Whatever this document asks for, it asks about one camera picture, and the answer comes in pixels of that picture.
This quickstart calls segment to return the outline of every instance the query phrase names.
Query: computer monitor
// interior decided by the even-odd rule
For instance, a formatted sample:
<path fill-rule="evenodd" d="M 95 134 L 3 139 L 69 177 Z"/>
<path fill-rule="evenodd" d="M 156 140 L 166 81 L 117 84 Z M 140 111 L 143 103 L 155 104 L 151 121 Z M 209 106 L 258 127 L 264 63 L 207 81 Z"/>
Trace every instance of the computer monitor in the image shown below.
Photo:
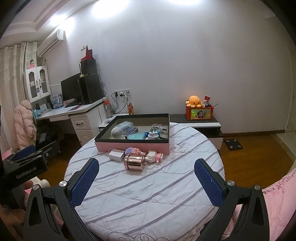
<path fill-rule="evenodd" d="M 73 75 L 72 77 L 67 78 L 61 82 L 63 100 L 66 101 L 73 98 L 77 99 L 77 101 L 70 103 L 71 106 L 81 103 L 81 95 L 78 85 L 79 77 L 80 73 Z"/>

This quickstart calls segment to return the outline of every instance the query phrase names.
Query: metal screw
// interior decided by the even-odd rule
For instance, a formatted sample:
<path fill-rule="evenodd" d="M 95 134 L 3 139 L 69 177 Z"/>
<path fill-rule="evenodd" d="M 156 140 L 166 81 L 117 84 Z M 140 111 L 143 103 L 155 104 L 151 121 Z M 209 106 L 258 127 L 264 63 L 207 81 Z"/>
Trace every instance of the metal screw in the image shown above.
<path fill-rule="evenodd" d="M 35 184 L 34 186 L 33 186 L 33 190 L 37 190 L 39 188 L 39 185 L 38 184 Z"/>
<path fill-rule="evenodd" d="M 233 187 L 235 185 L 235 182 L 232 180 L 227 181 L 227 185 Z"/>
<path fill-rule="evenodd" d="M 64 187 L 64 186 L 66 186 L 67 185 L 67 181 L 61 181 L 60 183 L 59 183 L 59 186 L 60 187 Z"/>
<path fill-rule="evenodd" d="M 256 190 L 260 190 L 260 189 L 261 189 L 261 187 L 260 187 L 259 185 L 255 185 L 254 188 L 255 188 Z"/>

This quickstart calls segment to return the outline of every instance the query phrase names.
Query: human hand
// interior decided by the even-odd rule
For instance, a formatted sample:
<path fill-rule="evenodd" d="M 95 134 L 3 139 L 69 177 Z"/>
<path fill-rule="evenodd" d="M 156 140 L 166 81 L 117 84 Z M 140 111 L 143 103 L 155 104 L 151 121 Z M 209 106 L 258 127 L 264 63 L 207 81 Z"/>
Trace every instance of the human hand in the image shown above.
<path fill-rule="evenodd" d="M 25 182 L 25 190 L 31 188 L 33 182 L 31 180 Z M 24 207 L 27 206 L 29 194 L 25 193 Z M 9 209 L 0 205 L 0 218 L 10 231 L 12 236 L 17 240 L 22 240 L 22 235 L 16 229 L 16 226 L 21 225 L 24 222 L 25 211 L 22 209 Z"/>

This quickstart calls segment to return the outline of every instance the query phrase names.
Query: curtain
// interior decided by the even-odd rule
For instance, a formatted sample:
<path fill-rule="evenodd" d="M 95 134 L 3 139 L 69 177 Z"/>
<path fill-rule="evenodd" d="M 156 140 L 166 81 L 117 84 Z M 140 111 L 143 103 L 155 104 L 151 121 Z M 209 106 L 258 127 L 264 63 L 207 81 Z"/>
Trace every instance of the curtain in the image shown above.
<path fill-rule="evenodd" d="M 5 47 L 0 51 L 1 152 L 15 148 L 14 108 L 25 99 L 23 72 L 37 62 L 37 42 Z"/>
<path fill-rule="evenodd" d="M 26 44 L 26 53 L 25 53 L 25 69 L 30 68 L 30 61 L 34 60 L 34 66 L 37 67 L 37 42 L 34 42 L 32 45 L 29 43 Z"/>

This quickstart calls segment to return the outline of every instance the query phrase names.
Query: white charger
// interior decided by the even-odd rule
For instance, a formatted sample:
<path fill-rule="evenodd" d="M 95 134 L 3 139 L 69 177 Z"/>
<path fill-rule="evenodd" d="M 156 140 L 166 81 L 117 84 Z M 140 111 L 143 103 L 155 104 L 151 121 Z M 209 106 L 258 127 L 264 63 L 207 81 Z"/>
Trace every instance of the white charger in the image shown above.
<path fill-rule="evenodd" d="M 115 161 L 123 161 L 125 157 L 125 151 L 113 149 L 109 154 L 109 158 Z"/>

